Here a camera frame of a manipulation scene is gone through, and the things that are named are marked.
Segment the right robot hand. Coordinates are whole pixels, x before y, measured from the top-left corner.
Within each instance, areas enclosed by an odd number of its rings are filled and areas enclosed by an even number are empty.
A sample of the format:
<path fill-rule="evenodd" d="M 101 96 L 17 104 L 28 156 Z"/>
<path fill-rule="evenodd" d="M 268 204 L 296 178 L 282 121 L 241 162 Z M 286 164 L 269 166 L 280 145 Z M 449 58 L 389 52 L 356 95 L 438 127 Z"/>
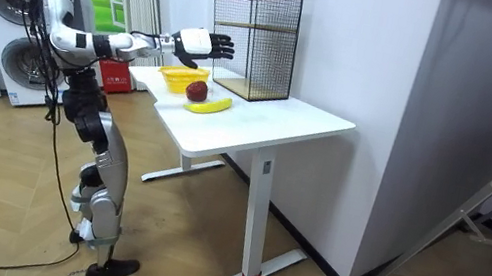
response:
<path fill-rule="evenodd" d="M 173 34 L 174 56 L 186 67 L 198 68 L 197 60 L 233 59 L 234 43 L 228 35 L 211 33 L 207 29 L 182 29 Z"/>

